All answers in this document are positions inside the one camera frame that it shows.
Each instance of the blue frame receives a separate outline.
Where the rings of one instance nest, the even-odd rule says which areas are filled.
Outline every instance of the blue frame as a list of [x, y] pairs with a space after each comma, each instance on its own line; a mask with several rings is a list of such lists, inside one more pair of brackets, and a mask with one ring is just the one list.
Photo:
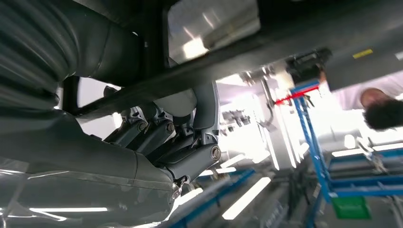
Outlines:
[[[292, 89], [291, 93], [294, 94], [317, 86], [318, 83], [318, 81], [315, 81], [298, 86]], [[331, 198], [335, 197], [403, 195], [403, 175], [332, 180], [309, 117], [307, 104], [303, 97], [294, 98], [293, 100], [305, 140], [309, 145], [309, 154], [315, 167], [318, 182], [321, 185], [321, 193], [326, 202], [330, 203]], [[382, 152], [382, 155], [385, 158], [402, 156], [403, 150], [386, 150]], [[351, 158], [335, 159], [334, 162], [352, 162], [361, 159], [364, 159], [364, 157], [358, 155]]]

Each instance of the bolt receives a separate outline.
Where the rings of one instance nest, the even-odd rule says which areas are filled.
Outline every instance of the bolt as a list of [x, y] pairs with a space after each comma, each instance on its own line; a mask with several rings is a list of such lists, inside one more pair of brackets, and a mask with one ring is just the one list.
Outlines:
[[141, 122], [141, 123], [139, 123], [139, 125], [138, 125], [138, 130], [139, 130], [140, 132], [142, 132], [146, 127], [147, 127], [147, 123], [146, 123], [146, 122]]
[[214, 147], [211, 150], [211, 158], [213, 158], [214, 161], [217, 161], [221, 157], [221, 150], [218, 147]]
[[169, 122], [169, 123], [167, 124], [167, 126], [166, 126], [166, 131], [167, 131], [168, 133], [172, 133], [174, 130], [175, 130], [175, 126], [173, 125], [172, 122]]

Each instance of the fluorescent light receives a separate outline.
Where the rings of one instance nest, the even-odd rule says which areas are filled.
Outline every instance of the fluorescent light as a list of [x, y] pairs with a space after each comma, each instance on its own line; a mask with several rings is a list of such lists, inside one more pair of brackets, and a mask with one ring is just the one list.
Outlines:
[[199, 195], [202, 192], [203, 192], [203, 189], [198, 188], [198, 189], [195, 189], [195, 190], [192, 190], [192, 191], [186, 193], [185, 195], [183, 195], [179, 199], [177, 199], [178, 205], [182, 205], [182, 204], [188, 202], [189, 200], [195, 198], [197, 195]]
[[335, 157], [343, 157], [348, 155], [360, 154], [364, 153], [362, 149], [352, 149], [352, 150], [345, 150], [345, 151], [336, 151], [333, 152], [332, 155]]
[[108, 211], [107, 208], [30, 208], [31, 211], [42, 212], [98, 212]]
[[389, 144], [389, 145], [383, 145], [383, 146], [374, 146], [372, 148], [376, 151], [384, 151], [384, 150], [399, 149], [402, 147], [403, 147], [403, 143], [395, 143], [395, 144]]
[[269, 152], [265, 152], [264, 154], [260, 154], [259, 156], [256, 156], [252, 162], [255, 164], [261, 163], [263, 160], [265, 160], [266, 158], [268, 158], [270, 156]]
[[211, 170], [205, 170], [205, 171], [203, 171], [203, 172], [200, 173], [199, 177], [202, 177], [202, 176], [210, 176], [210, 175], [213, 175], [213, 171], [211, 171]]
[[187, 42], [186, 44], [184, 44], [182, 49], [187, 59], [201, 56], [209, 51], [204, 47], [203, 41], [200, 37]]
[[355, 138], [350, 134], [346, 134], [344, 136], [344, 146], [347, 149], [354, 149], [355, 148]]
[[245, 155], [239, 154], [239, 155], [229, 159], [228, 161], [224, 162], [220, 166], [221, 166], [221, 168], [227, 168], [227, 167], [229, 167], [229, 166], [231, 166], [231, 165], [233, 165], [233, 164], [235, 164], [235, 163], [237, 163], [237, 162], [239, 162], [239, 161], [241, 161], [243, 159], [245, 159]]
[[247, 84], [243, 82], [242, 78], [238, 74], [227, 76], [225, 78], [217, 80], [216, 82], [234, 86], [247, 86]]
[[232, 220], [241, 213], [241, 211], [252, 202], [252, 200], [270, 183], [268, 177], [261, 178], [255, 185], [252, 186], [243, 196], [239, 198], [222, 217], [226, 220]]
[[115, 123], [115, 127], [119, 128], [122, 125], [122, 116], [119, 113], [113, 113], [112, 114], [113, 119], [114, 119], [114, 123]]
[[67, 220], [66, 217], [62, 217], [62, 216], [57, 216], [57, 215], [49, 214], [49, 213], [43, 212], [43, 211], [41, 211], [41, 210], [37, 210], [37, 209], [35, 209], [35, 208], [30, 208], [29, 210], [30, 210], [30, 211], [33, 211], [33, 212], [36, 212], [36, 213], [39, 213], [39, 214], [42, 214], [42, 215], [46, 215], [46, 216], [49, 216], [49, 217], [58, 219], [59, 222], [62, 222], [62, 221]]
[[235, 172], [237, 169], [234, 167], [228, 167], [223, 169], [216, 169], [217, 173], [228, 173], [228, 172]]
[[[234, 167], [228, 167], [228, 168], [223, 168], [223, 169], [216, 169], [217, 173], [228, 173], [228, 172], [235, 172], [237, 169], [235, 169]], [[210, 176], [213, 175], [213, 171], [211, 170], [205, 170], [203, 171], [199, 177], [202, 176]]]

